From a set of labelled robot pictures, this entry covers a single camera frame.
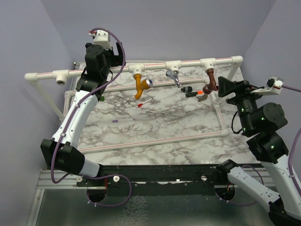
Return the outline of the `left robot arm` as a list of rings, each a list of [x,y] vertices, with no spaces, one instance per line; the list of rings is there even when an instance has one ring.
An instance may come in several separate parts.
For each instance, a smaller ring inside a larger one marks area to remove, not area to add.
[[[77,147],[87,118],[109,84],[107,78],[111,67],[124,67],[126,64],[122,44],[117,42],[116,45],[117,55],[113,50],[106,50],[103,44],[86,44],[86,67],[78,80],[71,108],[52,138],[44,139],[40,145],[45,162],[51,170],[86,176],[94,186],[103,182],[102,166],[86,159]]]

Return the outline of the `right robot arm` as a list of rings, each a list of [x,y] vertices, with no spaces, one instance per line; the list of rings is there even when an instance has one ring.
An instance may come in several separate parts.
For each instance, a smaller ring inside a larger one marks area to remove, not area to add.
[[[237,107],[242,135],[249,138],[248,147],[270,175],[277,191],[268,189],[242,167],[227,160],[216,167],[216,179],[221,184],[232,183],[254,198],[268,213],[276,226],[301,224],[301,182],[293,166],[294,150],[288,150],[277,130],[288,121],[281,105],[267,103],[258,107],[256,101],[264,95],[280,94],[284,81],[270,77],[266,86],[258,88],[248,81],[231,81],[218,78],[218,96],[234,93],[226,102]]]

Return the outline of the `brown water faucet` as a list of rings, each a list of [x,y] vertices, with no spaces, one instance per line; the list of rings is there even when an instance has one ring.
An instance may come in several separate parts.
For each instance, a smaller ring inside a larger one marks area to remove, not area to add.
[[[204,94],[209,95],[212,91],[218,91],[219,87],[216,84],[216,81],[214,78],[214,69],[213,68],[207,69],[206,73],[209,77],[209,83],[203,87],[203,92],[204,92]]]

